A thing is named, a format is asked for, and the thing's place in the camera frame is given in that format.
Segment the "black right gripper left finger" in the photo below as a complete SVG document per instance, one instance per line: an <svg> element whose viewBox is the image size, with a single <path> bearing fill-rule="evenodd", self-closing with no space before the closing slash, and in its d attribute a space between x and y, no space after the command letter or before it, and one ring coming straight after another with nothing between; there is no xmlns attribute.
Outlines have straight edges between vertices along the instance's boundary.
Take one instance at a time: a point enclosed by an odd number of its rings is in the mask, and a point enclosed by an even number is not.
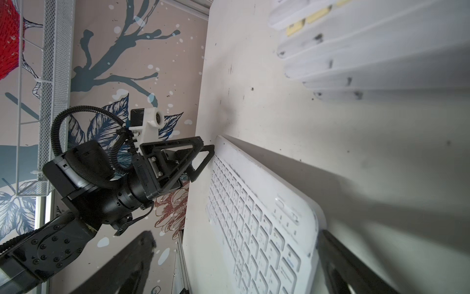
<svg viewBox="0 0 470 294"><path fill-rule="evenodd" d="M141 294L148 280L156 242L150 231L139 234L74 294Z"/></svg>

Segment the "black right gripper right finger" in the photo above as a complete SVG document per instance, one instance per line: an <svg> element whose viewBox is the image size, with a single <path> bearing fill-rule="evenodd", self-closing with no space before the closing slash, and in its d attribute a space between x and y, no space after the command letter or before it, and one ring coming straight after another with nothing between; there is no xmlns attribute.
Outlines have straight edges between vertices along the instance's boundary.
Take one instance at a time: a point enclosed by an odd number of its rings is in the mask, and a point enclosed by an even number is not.
<svg viewBox="0 0 470 294"><path fill-rule="evenodd" d="M317 249L330 294L397 293L328 230L319 232Z"/></svg>

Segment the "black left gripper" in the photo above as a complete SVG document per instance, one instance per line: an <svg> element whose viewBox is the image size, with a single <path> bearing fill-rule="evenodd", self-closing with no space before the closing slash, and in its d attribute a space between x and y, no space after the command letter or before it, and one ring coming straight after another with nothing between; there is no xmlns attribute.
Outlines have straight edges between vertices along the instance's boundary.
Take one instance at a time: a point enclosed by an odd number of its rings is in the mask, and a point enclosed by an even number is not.
<svg viewBox="0 0 470 294"><path fill-rule="evenodd" d="M206 154L197 168L193 161ZM148 200L180 189L182 176L194 183L215 155L214 145L204 145L201 137L143 143L132 164Z"/></svg>

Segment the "white keyboard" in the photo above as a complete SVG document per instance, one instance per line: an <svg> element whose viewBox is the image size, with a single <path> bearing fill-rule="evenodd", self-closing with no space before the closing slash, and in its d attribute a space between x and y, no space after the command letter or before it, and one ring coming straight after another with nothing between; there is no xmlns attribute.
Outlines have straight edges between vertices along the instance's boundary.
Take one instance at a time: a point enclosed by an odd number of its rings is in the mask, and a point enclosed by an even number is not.
<svg viewBox="0 0 470 294"><path fill-rule="evenodd" d="M351 1L273 1L268 25L277 30L304 28Z"/></svg>
<svg viewBox="0 0 470 294"><path fill-rule="evenodd" d="M310 294L327 227L314 200L217 137L206 211L237 294Z"/></svg>

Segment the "yellow keyboard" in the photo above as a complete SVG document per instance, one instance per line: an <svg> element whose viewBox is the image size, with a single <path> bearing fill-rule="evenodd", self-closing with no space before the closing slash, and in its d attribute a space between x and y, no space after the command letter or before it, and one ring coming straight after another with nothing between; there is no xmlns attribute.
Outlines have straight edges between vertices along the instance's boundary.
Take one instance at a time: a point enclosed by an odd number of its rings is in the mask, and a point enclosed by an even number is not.
<svg viewBox="0 0 470 294"><path fill-rule="evenodd" d="M417 101L427 103L438 100L466 100L468 89L418 89L418 90L317 90L316 99L323 101Z"/></svg>
<svg viewBox="0 0 470 294"><path fill-rule="evenodd" d="M427 9L470 7L469 1L351 1L312 26L282 29L277 56L293 58L322 43L341 42L376 26Z"/></svg>

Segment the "green keyboard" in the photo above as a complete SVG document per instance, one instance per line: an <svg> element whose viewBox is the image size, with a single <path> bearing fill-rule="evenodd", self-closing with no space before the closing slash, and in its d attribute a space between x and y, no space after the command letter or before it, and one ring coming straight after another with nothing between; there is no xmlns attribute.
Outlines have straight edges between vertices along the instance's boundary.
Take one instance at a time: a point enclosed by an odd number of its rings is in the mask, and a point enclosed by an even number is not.
<svg viewBox="0 0 470 294"><path fill-rule="evenodd" d="M320 46L286 62L284 75L306 81L327 72L342 71L405 56L470 43L470 24L428 23L410 27L377 28L342 44Z"/></svg>

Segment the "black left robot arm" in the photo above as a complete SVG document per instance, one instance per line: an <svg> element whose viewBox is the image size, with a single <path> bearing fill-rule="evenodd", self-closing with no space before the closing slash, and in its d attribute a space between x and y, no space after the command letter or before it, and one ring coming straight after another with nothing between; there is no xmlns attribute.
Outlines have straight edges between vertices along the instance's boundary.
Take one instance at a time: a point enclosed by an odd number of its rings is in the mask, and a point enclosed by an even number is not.
<svg viewBox="0 0 470 294"><path fill-rule="evenodd" d="M1 292L25 294L48 281L82 254L103 225L122 235L137 222L136 209L152 211L157 198L182 188L184 177L195 181L213 156L214 146L199 137L145 143L115 179L95 140L59 153L44 174L67 211L1 246Z"/></svg>

